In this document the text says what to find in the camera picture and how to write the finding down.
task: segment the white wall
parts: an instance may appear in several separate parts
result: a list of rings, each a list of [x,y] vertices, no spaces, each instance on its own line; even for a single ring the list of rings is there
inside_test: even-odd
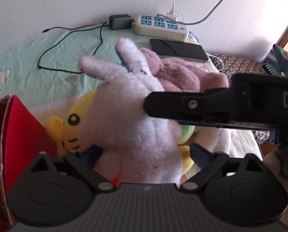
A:
[[[109,15],[165,13],[173,0],[0,0],[0,51],[52,26],[100,23]],[[202,19],[219,0],[176,0],[185,22]],[[288,25],[288,0],[224,0],[190,29],[210,53],[260,60]]]

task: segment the white cable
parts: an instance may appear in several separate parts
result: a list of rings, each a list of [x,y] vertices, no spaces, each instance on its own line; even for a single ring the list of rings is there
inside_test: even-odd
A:
[[[219,71],[219,72],[222,72],[223,69],[224,69],[224,63],[223,63],[222,59],[219,58],[219,57],[217,57],[217,56],[215,56],[215,55],[209,54],[209,53],[206,53],[206,55],[207,55],[208,57],[211,57],[211,56],[212,56],[212,57],[216,58],[217,60],[219,60],[219,62],[221,63],[222,68],[221,68],[221,69],[218,69],[218,71]]]
[[[178,6],[178,4],[177,4],[177,2],[173,2],[173,7],[172,7],[172,10],[174,10],[174,5],[176,4],[176,6],[177,6],[177,8],[178,8],[178,10],[180,11],[180,14],[181,14],[181,16],[182,16],[182,21],[184,21],[184,15],[183,15],[183,13],[182,13],[182,11],[180,10],[180,8],[179,8],[179,6]]]
[[[199,24],[201,22],[204,22],[213,12],[215,9],[217,9],[217,7],[222,3],[223,0],[220,0],[216,5],[215,7],[213,7],[213,9],[208,13],[208,15],[206,17],[204,17],[202,20],[200,21],[197,21],[197,22],[191,22],[191,23],[185,23],[185,22],[181,22],[181,21],[175,21],[165,15],[162,15],[162,14],[157,14],[157,17],[164,17],[170,21],[173,21],[173,22],[176,22],[176,23],[179,23],[179,24],[183,24],[183,25],[196,25],[196,24]]]

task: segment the black charger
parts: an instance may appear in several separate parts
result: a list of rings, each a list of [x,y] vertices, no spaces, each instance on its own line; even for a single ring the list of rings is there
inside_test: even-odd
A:
[[[110,28],[112,30],[130,29],[132,26],[132,17],[125,15],[111,15],[109,18]]]

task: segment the bed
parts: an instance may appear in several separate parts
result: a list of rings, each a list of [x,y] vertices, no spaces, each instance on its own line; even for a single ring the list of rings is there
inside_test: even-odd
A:
[[[42,124],[49,116],[63,118],[74,102],[88,90],[101,84],[101,81],[84,74],[70,74],[37,68],[40,55],[69,32],[47,35],[27,43],[10,48],[0,53],[0,98],[7,94],[17,94],[26,108]],[[133,29],[112,31],[102,29],[104,43],[96,55],[119,62],[115,52],[115,42],[120,37],[131,38],[138,47],[149,48],[149,36],[140,36]],[[196,44],[194,38],[189,42]],[[41,59],[41,65],[48,68],[78,71],[77,60],[82,55],[92,54],[100,44],[100,30],[76,32],[69,35],[55,49],[50,50]],[[211,72],[218,70],[209,60],[205,69]],[[262,159],[259,147],[251,131],[238,130],[232,139],[232,157],[244,157],[254,153]],[[185,175],[194,175],[199,168],[193,166]]]

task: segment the cardboard box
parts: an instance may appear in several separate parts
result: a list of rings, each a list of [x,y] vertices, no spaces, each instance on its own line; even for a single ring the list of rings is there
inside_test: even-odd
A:
[[[56,156],[56,143],[17,96],[0,99],[0,232],[14,223],[6,196],[40,151]]]

